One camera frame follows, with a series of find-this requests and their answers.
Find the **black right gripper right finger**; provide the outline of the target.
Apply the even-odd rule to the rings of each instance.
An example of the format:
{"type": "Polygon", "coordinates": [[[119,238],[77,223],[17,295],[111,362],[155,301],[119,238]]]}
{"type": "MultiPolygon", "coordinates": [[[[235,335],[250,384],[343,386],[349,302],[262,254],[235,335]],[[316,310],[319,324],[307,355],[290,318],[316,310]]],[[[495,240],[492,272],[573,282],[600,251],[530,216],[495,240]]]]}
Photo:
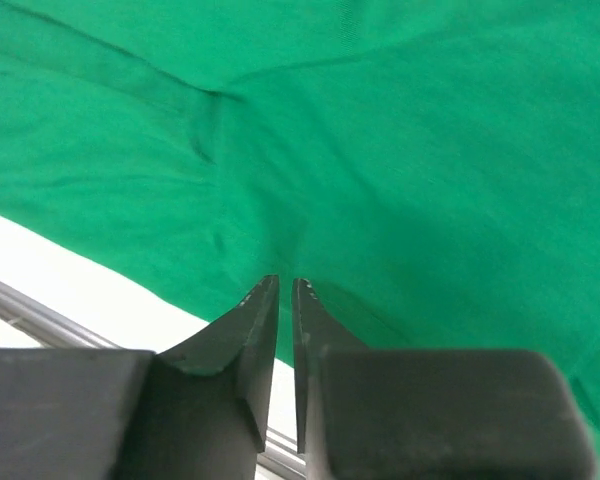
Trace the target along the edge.
{"type": "Polygon", "coordinates": [[[524,349],[377,349],[292,287],[297,448],[310,479],[596,479],[570,388],[524,349]]]}

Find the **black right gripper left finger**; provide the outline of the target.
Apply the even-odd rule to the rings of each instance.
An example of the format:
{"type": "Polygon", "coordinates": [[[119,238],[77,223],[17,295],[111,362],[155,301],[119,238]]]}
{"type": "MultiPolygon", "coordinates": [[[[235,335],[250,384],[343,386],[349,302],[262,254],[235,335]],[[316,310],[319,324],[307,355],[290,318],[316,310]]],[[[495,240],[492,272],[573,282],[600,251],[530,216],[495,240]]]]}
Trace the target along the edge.
{"type": "Polygon", "coordinates": [[[0,479],[250,479],[279,281],[163,353],[0,348],[0,479]]]}

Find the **green t shirt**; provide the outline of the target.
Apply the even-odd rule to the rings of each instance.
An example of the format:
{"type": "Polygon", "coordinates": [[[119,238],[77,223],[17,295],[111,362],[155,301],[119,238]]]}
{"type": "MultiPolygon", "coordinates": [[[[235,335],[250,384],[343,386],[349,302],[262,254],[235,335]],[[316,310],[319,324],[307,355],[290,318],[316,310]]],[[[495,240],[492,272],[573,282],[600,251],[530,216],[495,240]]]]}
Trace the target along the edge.
{"type": "Polygon", "coordinates": [[[600,458],[600,1],[0,1],[0,216],[212,319],[526,347],[600,458]]]}

